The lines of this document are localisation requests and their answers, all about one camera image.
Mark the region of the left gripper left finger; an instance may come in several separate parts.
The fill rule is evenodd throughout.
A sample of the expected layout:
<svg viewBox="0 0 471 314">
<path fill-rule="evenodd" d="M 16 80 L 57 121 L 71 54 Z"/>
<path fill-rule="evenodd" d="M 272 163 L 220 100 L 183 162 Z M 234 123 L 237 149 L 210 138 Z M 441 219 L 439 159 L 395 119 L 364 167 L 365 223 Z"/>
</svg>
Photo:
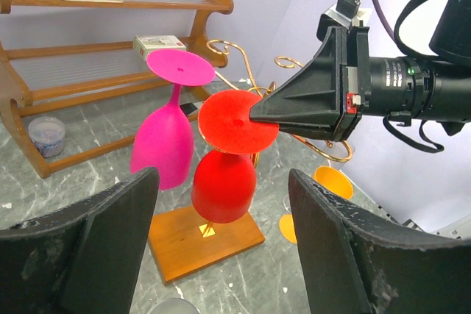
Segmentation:
<svg viewBox="0 0 471 314">
<path fill-rule="evenodd" d="M 2 313 L 128 313 L 159 188 L 156 168 L 1 231 Z"/>
</svg>

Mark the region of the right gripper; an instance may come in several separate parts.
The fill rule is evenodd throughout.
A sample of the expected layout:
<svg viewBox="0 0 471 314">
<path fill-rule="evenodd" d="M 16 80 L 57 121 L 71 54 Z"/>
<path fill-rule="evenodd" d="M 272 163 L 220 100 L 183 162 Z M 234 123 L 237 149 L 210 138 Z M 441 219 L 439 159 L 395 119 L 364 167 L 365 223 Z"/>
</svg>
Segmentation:
<svg viewBox="0 0 471 314">
<path fill-rule="evenodd" d="M 281 132 L 313 140 L 346 140 L 369 107 L 369 27 L 331 26 L 313 59 L 254 105 L 251 121 L 277 124 Z M 283 119 L 337 119 L 334 125 Z"/>
</svg>

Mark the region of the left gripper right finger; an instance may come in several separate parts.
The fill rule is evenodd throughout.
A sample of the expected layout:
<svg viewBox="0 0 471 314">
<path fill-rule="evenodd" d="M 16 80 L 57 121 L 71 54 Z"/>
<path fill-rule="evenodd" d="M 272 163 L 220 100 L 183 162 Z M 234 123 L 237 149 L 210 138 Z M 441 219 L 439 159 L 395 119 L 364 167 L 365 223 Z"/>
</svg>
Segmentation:
<svg viewBox="0 0 471 314">
<path fill-rule="evenodd" d="M 468 313 L 470 242 L 417 231 L 352 203 L 347 248 L 298 249 L 312 313 Z"/>
</svg>

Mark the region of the red wine glass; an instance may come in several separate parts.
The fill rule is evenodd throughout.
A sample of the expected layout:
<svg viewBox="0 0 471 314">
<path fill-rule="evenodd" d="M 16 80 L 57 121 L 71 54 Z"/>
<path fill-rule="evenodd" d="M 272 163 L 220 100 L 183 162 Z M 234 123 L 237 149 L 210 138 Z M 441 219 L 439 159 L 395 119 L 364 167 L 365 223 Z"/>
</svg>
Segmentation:
<svg viewBox="0 0 471 314">
<path fill-rule="evenodd" d="M 207 99 L 199 111 L 199 133 L 211 150 L 194 173 L 191 200 L 205 220 L 227 224 L 247 213 L 257 175 L 252 156 L 276 139 L 277 124 L 249 119 L 261 97 L 244 90 L 224 90 Z"/>
</svg>

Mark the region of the pink wine glass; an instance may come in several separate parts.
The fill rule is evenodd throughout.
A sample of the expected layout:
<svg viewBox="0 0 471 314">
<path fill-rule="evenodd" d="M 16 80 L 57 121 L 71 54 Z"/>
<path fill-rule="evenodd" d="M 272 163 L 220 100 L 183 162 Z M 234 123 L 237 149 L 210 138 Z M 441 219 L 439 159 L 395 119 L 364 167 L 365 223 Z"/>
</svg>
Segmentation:
<svg viewBox="0 0 471 314">
<path fill-rule="evenodd" d="M 211 82 L 213 66 L 197 54 L 177 49 L 160 49 L 149 53 L 149 69 L 172 83 L 168 103 L 151 113 L 135 135 L 130 172 L 156 167 L 160 189 L 180 186 L 187 179 L 194 153 L 191 123 L 180 108 L 180 91 L 184 86 L 197 87 Z"/>
</svg>

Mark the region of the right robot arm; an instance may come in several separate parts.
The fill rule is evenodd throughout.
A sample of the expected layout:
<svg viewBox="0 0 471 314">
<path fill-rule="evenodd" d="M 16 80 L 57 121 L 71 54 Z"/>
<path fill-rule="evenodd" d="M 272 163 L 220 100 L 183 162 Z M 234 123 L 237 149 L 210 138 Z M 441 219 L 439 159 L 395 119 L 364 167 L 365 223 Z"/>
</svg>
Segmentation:
<svg viewBox="0 0 471 314">
<path fill-rule="evenodd" d="M 342 142 L 365 115 L 379 116 L 397 139 L 419 151 L 438 153 L 426 136 L 415 141 L 400 128 L 413 120 L 435 121 L 448 135 L 470 122 L 470 0 L 448 0 L 429 46 L 413 50 L 400 38 L 404 20 L 428 0 L 410 0 L 387 29 L 400 57 L 373 57 L 361 0 L 337 0 L 322 13 L 313 59 L 255 104 L 250 119 L 276 123 L 282 132 Z"/>
</svg>

